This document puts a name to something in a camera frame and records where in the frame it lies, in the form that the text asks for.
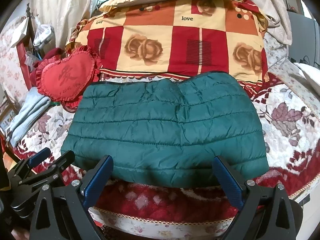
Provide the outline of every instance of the white paper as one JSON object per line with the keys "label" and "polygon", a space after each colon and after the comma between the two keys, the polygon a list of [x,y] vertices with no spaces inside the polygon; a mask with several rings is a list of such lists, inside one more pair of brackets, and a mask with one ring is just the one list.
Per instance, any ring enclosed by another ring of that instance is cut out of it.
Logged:
{"label": "white paper", "polygon": [[27,17],[15,30],[11,39],[11,48],[17,46],[17,44],[27,35],[28,29],[28,20]]}

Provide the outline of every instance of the silver screw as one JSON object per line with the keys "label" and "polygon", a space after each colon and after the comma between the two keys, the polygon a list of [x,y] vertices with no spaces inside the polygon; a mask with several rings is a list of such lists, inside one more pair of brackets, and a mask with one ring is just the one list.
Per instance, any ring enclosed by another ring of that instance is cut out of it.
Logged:
{"label": "silver screw", "polygon": [[72,186],[78,186],[80,184],[80,181],[79,181],[79,179],[75,179],[73,182],[71,182],[71,185]]}
{"label": "silver screw", "polygon": [[254,182],[252,179],[248,179],[248,180],[247,180],[247,184],[248,184],[249,186],[254,186],[254,185],[256,185],[255,182]]}
{"label": "silver screw", "polygon": [[279,183],[279,184],[278,184],[278,189],[283,190],[283,189],[284,189],[283,184]]}
{"label": "silver screw", "polygon": [[45,184],[45,185],[42,186],[42,190],[47,190],[47,189],[49,189],[49,187],[50,186],[48,184]]}

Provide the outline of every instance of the folded green padded garment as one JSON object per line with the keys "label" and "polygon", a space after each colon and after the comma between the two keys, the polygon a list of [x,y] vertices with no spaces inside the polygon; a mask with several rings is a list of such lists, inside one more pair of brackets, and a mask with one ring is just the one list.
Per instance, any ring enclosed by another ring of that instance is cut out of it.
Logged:
{"label": "folded green padded garment", "polygon": [[108,154],[112,176],[164,187],[217,185],[222,155],[246,179],[268,171],[262,127],[245,91],[227,73],[183,82],[97,82],[84,92],[61,153],[92,169]]}

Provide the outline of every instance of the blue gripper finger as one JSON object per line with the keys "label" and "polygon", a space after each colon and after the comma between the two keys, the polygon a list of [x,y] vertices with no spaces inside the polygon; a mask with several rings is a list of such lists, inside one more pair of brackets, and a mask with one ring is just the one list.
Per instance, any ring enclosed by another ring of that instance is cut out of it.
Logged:
{"label": "blue gripper finger", "polygon": [[212,168],[231,206],[240,210],[244,205],[242,188],[218,156],[213,159]]}
{"label": "blue gripper finger", "polygon": [[[84,179],[82,179],[83,184],[80,188],[81,195],[84,196],[84,208],[88,209],[96,204],[103,188],[111,176],[112,171],[113,159],[111,156],[105,155],[93,170],[87,172]],[[89,177],[90,180],[88,182],[86,182],[87,175],[92,176],[92,178]]]}
{"label": "blue gripper finger", "polygon": [[29,158],[28,166],[30,168],[34,168],[38,166],[45,159],[49,158],[50,154],[51,154],[51,151],[49,148],[42,149],[40,152],[36,153],[35,155]]}

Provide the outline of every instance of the light blue towel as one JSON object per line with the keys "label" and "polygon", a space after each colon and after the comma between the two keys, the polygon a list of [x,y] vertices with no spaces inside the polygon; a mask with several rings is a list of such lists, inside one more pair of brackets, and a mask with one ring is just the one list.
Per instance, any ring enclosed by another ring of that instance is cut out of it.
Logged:
{"label": "light blue towel", "polygon": [[10,141],[11,145],[15,147],[50,103],[51,99],[49,97],[40,95],[37,88],[32,87],[19,114],[12,119],[7,128],[7,142]]}

